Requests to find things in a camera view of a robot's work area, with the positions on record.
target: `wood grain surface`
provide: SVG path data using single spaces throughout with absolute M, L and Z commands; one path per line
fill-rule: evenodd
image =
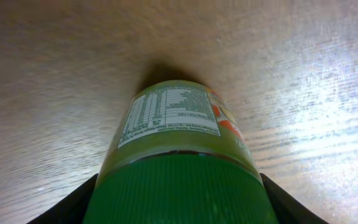
M 223 96 L 261 172 L 358 223 L 358 0 L 0 0 L 0 223 L 97 173 L 161 67 Z

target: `green bottle cap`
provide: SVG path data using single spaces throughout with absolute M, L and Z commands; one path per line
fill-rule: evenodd
M 263 185 L 213 156 L 168 154 L 105 178 L 83 223 L 278 223 Z

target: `black object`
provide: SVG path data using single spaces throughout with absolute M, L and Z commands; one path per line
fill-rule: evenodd
M 260 176 L 264 182 L 270 203 L 276 213 L 277 220 L 280 223 L 327 223 L 286 193 L 265 174 L 260 174 Z M 98 175 L 95 174 L 51 209 L 29 222 L 29 224 L 81 223 L 84 219 L 97 178 Z

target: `black plastic edge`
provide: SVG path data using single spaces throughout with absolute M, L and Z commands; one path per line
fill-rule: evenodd
M 98 175 L 95 174 L 55 206 L 30 221 L 29 224 L 82 223 L 97 178 Z
M 265 174 L 260 174 L 267 191 L 268 198 L 277 220 L 280 223 L 327 223 L 305 206 L 299 203 L 290 194 L 279 187 L 274 181 L 270 180 Z

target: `nutrition facts label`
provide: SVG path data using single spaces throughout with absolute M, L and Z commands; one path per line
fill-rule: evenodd
M 139 97 L 129 110 L 118 148 L 148 134 L 174 130 L 201 131 L 220 136 L 205 92 L 176 86 Z

